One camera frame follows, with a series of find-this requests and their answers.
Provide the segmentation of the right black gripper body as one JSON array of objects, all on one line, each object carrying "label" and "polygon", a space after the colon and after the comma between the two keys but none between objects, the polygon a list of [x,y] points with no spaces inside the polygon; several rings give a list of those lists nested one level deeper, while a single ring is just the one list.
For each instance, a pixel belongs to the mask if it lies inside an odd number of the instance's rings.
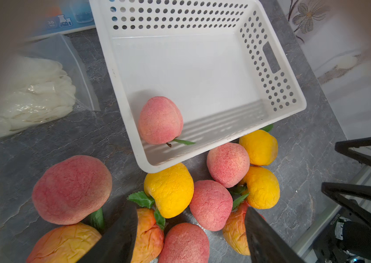
[{"label": "right black gripper body", "polygon": [[340,217],[334,233],[326,238],[327,245],[323,247],[331,249],[337,257],[333,263],[371,263],[371,229],[365,223],[357,217],[356,220]]}]

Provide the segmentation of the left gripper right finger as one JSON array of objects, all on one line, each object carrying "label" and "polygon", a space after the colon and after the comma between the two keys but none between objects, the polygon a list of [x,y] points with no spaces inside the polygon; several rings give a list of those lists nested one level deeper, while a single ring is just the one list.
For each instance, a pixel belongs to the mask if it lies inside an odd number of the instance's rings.
[{"label": "left gripper right finger", "polygon": [[253,263],[304,263],[254,209],[245,216],[246,237]]}]

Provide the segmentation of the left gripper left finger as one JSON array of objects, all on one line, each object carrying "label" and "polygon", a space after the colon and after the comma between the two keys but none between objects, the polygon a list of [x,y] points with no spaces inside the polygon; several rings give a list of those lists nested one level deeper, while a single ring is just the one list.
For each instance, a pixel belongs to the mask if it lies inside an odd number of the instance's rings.
[{"label": "left gripper left finger", "polygon": [[79,260],[80,263],[129,263],[137,236],[137,207],[127,204],[117,221]]}]

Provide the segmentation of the orange pink peach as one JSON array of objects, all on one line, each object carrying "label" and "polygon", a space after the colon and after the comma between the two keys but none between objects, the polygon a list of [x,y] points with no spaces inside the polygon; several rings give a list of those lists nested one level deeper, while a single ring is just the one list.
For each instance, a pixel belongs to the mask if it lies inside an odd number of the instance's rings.
[{"label": "orange pink peach", "polygon": [[37,241],[26,262],[75,263],[101,238],[95,228],[83,223],[61,226]]}]

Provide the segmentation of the pink peach second row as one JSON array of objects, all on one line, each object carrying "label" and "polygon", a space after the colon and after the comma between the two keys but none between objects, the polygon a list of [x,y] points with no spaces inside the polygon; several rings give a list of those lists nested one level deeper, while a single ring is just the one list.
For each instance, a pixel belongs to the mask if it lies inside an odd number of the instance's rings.
[{"label": "pink peach second row", "polygon": [[112,175],[103,162],[77,155],[49,168],[35,184],[32,200],[45,221],[74,225],[102,208],[112,185]]}]

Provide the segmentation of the pink peach top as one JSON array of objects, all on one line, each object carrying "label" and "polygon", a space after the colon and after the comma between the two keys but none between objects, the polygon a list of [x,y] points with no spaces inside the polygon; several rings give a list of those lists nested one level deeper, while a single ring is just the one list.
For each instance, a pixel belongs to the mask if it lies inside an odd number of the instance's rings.
[{"label": "pink peach top", "polygon": [[164,96],[155,96],[146,102],[140,112],[138,132],[151,145],[171,147],[173,142],[194,145],[194,142],[178,138],[183,125],[183,117],[176,104]]}]

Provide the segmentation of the white perforated plastic basket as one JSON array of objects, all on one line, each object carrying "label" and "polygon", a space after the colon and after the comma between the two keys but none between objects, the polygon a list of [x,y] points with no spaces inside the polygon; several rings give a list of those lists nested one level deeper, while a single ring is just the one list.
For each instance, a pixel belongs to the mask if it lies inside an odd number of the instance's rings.
[{"label": "white perforated plastic basket", "polygon": [[[260,1],[91,1],[138,166],[157,173],[306,109]],[[154,96],[179,108],[181,140],[150,145],[139,114]]]}]

